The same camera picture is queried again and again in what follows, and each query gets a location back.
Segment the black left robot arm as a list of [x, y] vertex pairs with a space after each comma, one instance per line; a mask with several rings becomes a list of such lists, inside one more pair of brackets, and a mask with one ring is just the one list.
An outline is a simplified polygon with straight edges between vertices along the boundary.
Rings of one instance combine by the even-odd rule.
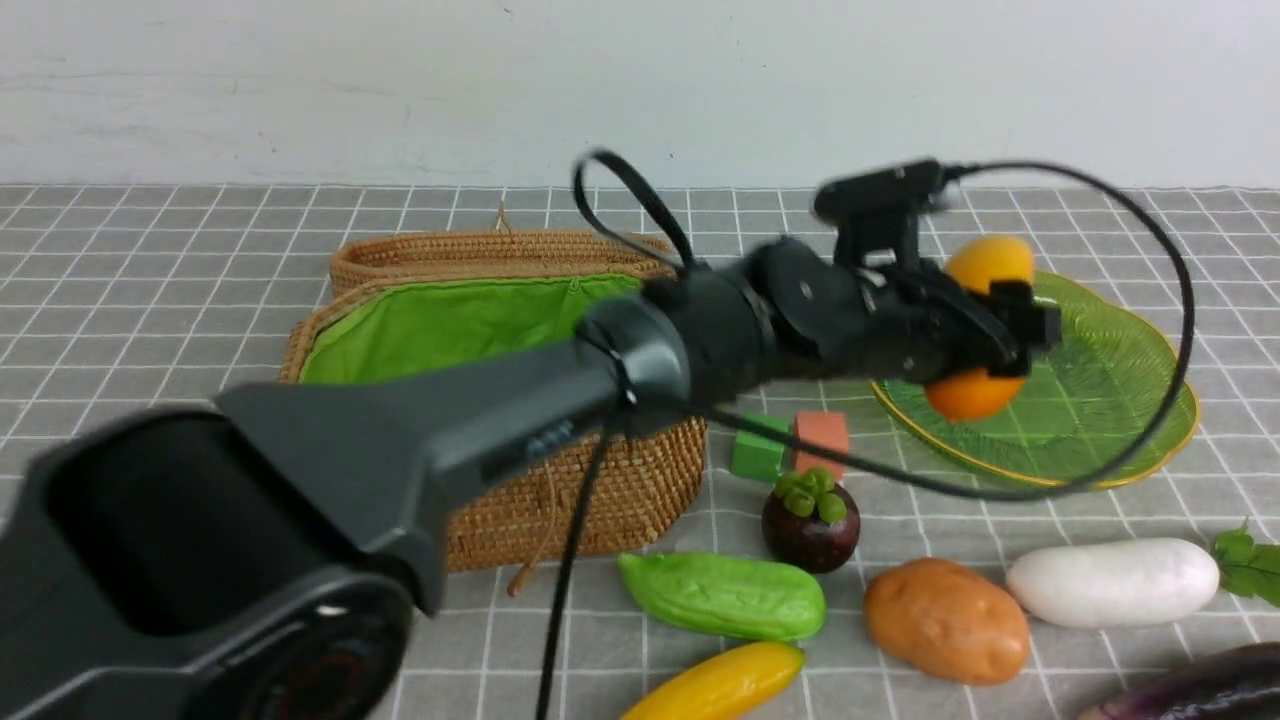
[[965, 290], [782, 238], [540, 348], [124, 416], [28, 465], [3, 532], [3, 716], [366, 717], [415, 609], [439, 607], [451, 515], [579, 437], [649, 436], [800, 370], [1011, 379], [1061, 338], [1018, 272]]

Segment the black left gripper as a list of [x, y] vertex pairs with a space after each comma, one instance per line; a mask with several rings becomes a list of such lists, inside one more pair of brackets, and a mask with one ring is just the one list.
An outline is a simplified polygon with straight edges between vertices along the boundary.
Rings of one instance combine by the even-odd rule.
[[844, 269], [787, 237], [756, 246], [745, 277], [773, 331], [772, 380], [1025, 378], [1062, 342], [1061, 309], [1032, 284], [931, 284], [920, 297], [899, 272]]

